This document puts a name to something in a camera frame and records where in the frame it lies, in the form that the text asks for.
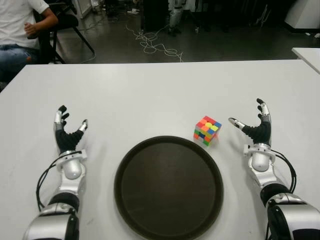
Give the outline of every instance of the robotic arm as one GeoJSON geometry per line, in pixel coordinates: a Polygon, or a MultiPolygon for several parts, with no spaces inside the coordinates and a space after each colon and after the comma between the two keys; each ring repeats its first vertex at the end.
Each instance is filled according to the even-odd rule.
{"type": "Polygon", "coordinates": [[[76,146],[88,128],[88,121],[84,120],[77,131],[68,134],[64,130],[66,118],[69,116],[69,113],[64,114],[66,110],[65,106],[61,106],[54,119],[55,139],[60,151],[59,158],[55,161],[61,177],[60,186],[46,207],[40,202],[44,208],[29,225],[23,240],[79,239],[77,213],[81,186],[86,175],[82,161],[87,158],[87,154],[85,150],[76,151],[76,146]]]}
{"type": "Polygon", "coordinates": [[[320,240],[320,212],[294,195],[276,176],[276,155],[271,151],[271,115],[266,103],[257,99],[261,124],[247,126],[235,118],[229,121],[253,140],[244,146],[249,173],[267,209],[272,240],[320,240]]]}

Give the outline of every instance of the white table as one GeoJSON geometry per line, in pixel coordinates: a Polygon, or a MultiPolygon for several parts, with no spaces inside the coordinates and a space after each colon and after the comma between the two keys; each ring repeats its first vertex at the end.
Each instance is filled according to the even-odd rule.
{"type": "MultiPolygon", "coordinates": [[[[251,141],[228,117],[258,124],[256,98],[265,100],[273,120],[272,146],[298,175],[296,194],[320,209],[319,89],[320,76],[302,60],[29,65],[0,94],[1,239],[21,239],[38,213],[36,183],[57,157],[53,120],[62,104],[71,114],[67,131],[89,121],[79,144],[88,154],[81,240],[141,239],[116,208],[119,163],[150,137],[192,140],[195,124],[205,115],[222,123],[219,143],[207,151],[221,171],[224,202],[200,239],[263,239],[265,209],[242,157],[251,141]]],[[[289,185],[290,172],[281,160],[276,170],[289,185]]],[[[43,185],[44,202],[57,184],[53,170],[43,185]]]]}
{"type": "Polygon", "coordinates": [[[320,74],[320,48],[294,47],[292,51],[320,74]]]}

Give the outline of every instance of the white t-shirt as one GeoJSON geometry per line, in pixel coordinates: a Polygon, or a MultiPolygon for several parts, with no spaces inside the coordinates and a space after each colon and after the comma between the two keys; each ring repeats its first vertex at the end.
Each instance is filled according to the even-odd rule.
{"type": "Polygon", "coordinates": [[[36,22],[33,9],[42,14],[48,7],[43,0],[0,0],[0,45],[38,49],[38,39],[27,38],[25,23],[36,22]]]}

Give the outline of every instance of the black chair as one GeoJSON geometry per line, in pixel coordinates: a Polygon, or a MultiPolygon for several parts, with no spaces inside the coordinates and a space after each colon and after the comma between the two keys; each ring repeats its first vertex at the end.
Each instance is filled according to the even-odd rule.
{"type": "Polygon", "coordinates": [[[87,45],[92,54],[95,54],[95,50],[91,47],[89,42],[77,29],[79,26],[78,19],[73,14],[68,14],[69,10],[72,10],[74,14],[77,14],[77,10],[73,5],[71,0],[46,0],[49,4],[50,9],[54,12],[56,17],[59,20],[59,23],[50,29],[50,32],[53,32],[53,49],[57,49],[57,40],[58,40],[58,31],[64,29],[73,29],[76,34],[81,38],[81,40],[87,45]]]}
{"type": "MultiPolygon", "coordinates": [[[[43,17],[35,10],[33,11],[33,15],[36,22],[40,22],[41,20],[43,20],[43,17]]],[[[38,38],[38,41],[39,41],[39,58],[37,62],[38,64],[48,64],[52,61],[55,62],[56,59],[62,64],[65,64],[65,61],[50,44],[50,30],[42,31],[37,36],[33,36],[33,37],[31,36],[28,38],[31,38],[31,39],[38,38]]]]}

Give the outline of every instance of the rubik's cube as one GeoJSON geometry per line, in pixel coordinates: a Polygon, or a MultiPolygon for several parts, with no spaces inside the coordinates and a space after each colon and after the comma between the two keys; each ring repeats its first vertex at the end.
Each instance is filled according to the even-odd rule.
{"type": "Polygon", "coordinates": [[[193,137],[209,146],[211,140],[218,135],[221,126],[219,122],[205,116],[195,125],[193,137]]]}

